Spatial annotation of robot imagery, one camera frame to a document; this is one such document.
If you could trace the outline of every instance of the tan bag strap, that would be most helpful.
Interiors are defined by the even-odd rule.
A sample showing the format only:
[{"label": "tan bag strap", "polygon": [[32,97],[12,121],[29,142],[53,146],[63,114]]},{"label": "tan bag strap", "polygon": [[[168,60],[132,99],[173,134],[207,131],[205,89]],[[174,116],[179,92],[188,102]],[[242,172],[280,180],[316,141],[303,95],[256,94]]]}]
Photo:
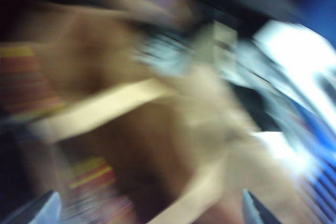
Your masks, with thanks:
[{"label": "tan bag strap", "polygon": [[216,204],[224,192],[225,157],[199,167],[185,193],[147,224],[192,224]]},{"label": "tan bag strap", "polygon": [[69,109],[29,124],[47,143],[90,132],[164,95],[174,93],[154,79],[127,83],[85,99]]}]

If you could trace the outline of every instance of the beige strap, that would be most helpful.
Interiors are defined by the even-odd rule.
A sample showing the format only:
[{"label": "beige strap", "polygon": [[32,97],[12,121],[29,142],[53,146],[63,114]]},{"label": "beige strap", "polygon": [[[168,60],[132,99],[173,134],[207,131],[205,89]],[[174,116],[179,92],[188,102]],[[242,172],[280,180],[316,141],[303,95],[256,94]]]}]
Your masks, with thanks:
[{"label": "beige strap", "polygon": [[112,88],[29,125],[48,143],[90,132],[107,122],[173,91],[154,79]]},{"label": "beige strap", "polygon": [[191,224],[216,204],[224,192],[225,156],[200,167],[185,193],[147,224]]}]

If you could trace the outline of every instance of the black object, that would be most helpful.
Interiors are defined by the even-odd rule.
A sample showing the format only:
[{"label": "black object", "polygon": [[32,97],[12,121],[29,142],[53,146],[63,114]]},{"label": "black object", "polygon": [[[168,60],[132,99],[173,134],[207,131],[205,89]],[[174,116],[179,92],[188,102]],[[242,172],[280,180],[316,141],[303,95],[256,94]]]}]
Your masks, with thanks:
[{"label": "black object", "polygon": [[281,224],[281,222],[248,190],[243,194],[245,224]]}]

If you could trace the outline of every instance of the striped fabric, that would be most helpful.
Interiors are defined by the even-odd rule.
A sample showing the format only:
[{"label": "striped fabric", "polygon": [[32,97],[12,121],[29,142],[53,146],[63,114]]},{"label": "striped fabric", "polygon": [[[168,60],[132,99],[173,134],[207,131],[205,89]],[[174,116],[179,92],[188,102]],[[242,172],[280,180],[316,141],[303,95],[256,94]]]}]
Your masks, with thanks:
[{"label": "striped fabric", "polygon": [[[0,47],[0,106],[21,122],[63,108],[31,48]],[[105,159],[84,159],[63,173],[72,200],[63,207],[62,224],[137,223],[132,203],[117,192]]]},{"label": "striped fabric", "polygon": [[62,108],[29,47],[0,47],[0,105],[20,120]]},{"label": "striped fabric", "polygon": [[65,207],[62,224],[136,223],[131,202],[116,191],[113,169],[103,158],[89,158],[65,173],[76,200]]}]

